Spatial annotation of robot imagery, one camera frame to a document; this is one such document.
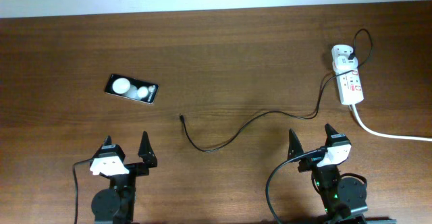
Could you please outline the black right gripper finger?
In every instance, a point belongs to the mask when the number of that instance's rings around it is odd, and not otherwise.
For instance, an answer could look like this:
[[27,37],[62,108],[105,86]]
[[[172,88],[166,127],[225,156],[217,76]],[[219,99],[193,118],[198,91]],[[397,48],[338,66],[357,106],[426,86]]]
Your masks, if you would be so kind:
[[325,132],[327,136],[333,136],[338,134],[338,132],[329,123],[325,124]]
[[289,147],[287,160],[297,161],[304,154],[302,145],[293,129],[289,130]]

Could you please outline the black Galaxy flip smartphone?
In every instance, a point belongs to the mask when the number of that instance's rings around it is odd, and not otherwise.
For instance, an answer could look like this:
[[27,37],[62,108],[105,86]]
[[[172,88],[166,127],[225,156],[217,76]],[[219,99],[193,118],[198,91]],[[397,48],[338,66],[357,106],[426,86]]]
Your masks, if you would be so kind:
[[111,74],[104,88],[107,94],[149,105],[154,103],[158,91],[158,84],[119,74]]

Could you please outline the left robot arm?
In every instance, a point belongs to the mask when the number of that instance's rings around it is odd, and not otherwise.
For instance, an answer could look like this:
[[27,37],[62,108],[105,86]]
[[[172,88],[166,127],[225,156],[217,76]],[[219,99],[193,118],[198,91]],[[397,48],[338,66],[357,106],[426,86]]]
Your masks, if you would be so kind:
[[125,164],[125,153],[120,145],[112,143],[110,136],[93,155],[90,171],[109,180],[109,187],[99,191],[92,199],[95,223],[133,222],[136,178],[147,176],[149,169],[157,166],[147,132],[142,133],[138,156],[141,162]]

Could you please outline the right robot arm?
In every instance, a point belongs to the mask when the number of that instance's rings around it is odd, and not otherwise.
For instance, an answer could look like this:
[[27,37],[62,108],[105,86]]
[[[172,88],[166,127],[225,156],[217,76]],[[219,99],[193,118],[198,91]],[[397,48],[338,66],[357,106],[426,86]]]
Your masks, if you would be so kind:
[[318,218],[320,223],[364,223],[367,180],[354,173],[341,174],[338,169],[348,159],[352,144],[330,124],[325,125],[325,132],[323,146],[304,152],[294,130],[290,130],[288,159],[299,163],[299,172],[311,172],[313,187],[325,208],[325,214]]

